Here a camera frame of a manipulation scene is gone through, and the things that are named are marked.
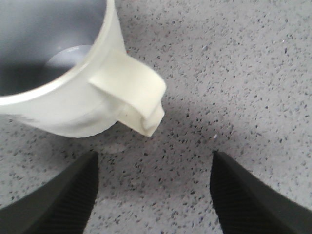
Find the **mug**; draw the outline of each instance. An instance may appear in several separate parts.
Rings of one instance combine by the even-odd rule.
[[[113,0],[2,0],[0,114],[65,137],[151,136],[166,85],[126,53]]]

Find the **mug rim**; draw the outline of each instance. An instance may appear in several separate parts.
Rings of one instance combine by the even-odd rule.
[[[97,48],[100,47],[100,42],[102,41],[102,39],[108,36],[109,30],[110,30],[109,26],[111,25],[113,15],[114,15],[114,7],[115,7],[114,0],[106,0],[105,15],[104,15],[101,29],[97,35],[95,42],[92,45],[91,50],[87,53],[87,55],[85,56],[85,58],[80,64],[75,65],[74,67],[69,69],[67,72],[65,72],[61,76],[57,77],[56,79],[42,86],[30,89],[30,90],[27,90],[18,94],[0,96],[0,106],[24,102],[27,100],[31,100],[31,99],[43,96],[59,88],[63,84],[71,81],[77,74],[83,71],[89,65],[90,58],[93,57],[98,51]]]

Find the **granite countertop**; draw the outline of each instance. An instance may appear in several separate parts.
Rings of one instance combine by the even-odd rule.
[[[117,11],[129,54],[168,85],[163,122],[151,138],[116,124],[72,139],[0,117],[0,207],[94,150],[85,233],[221,234],[209,193],[219,150],[312,210],[311,1],[120,0]]]

